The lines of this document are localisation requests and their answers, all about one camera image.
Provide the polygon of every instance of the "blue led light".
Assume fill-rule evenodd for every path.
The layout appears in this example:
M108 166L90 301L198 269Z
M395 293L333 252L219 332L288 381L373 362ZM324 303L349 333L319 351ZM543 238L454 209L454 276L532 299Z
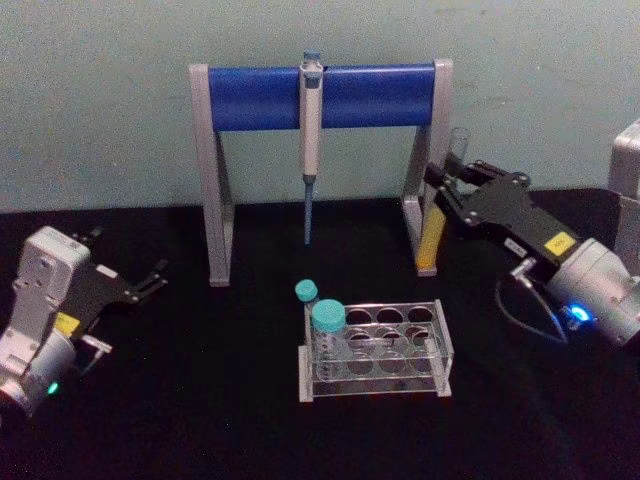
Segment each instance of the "blue led light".
M576 319L580 320L581 322L588 322L589 320L591 320L591 315L589 314L589 312L587 312L579 305L570 305L569 311L571 312L571 315L576 317Z

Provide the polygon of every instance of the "pipette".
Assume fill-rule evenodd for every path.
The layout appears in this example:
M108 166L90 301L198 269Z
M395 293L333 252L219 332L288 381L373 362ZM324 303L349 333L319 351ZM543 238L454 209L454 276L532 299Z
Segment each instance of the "pipette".
M304 244L311 243L313 184L318 174L322 128L322 75L320 54L304 52L300 65L300 165L304 181Z

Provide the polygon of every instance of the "yellow foam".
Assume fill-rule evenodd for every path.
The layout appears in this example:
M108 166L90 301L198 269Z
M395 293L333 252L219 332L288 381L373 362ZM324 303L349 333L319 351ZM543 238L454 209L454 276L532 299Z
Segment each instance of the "yellow foam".
M438 245L446 221L447 218L442 210L434 205L422 226L422 241L416 255L416 266L419 270L435 268Z

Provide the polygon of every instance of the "robotic arm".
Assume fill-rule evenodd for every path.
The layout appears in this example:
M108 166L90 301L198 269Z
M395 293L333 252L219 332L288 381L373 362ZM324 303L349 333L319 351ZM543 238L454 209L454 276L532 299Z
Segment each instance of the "robotic arm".
M89 261L87 247L99 235L68 237L44 227L29 237L22 252L13 314L0 336L0 429L9 431L35 412L57 388L83 346L93 350L86 373L111 346L89 335L102 311L136 305L167 281L166 262L138 285L104 265Z
M516 280L543 285L573 322L593 322L614 344L640 353L640 278L604 245L536 206L527 175L480 160L464 166L451 153L446 165L447 171L429 165L425 181L437 189L435 203L458 234L508 249L522 259L511 272ZM463 196L456 179L478 188Z

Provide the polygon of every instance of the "teal cap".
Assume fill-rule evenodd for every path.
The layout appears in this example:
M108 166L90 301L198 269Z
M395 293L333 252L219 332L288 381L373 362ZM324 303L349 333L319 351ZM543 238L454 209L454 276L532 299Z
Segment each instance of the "teal cap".
M337 300L320 300L311 309L313 328L323 333L333 333L345 325L344 305Z
M313 280L301 280L296 284L296 295L298 300L307 303L318 296L318 288Z

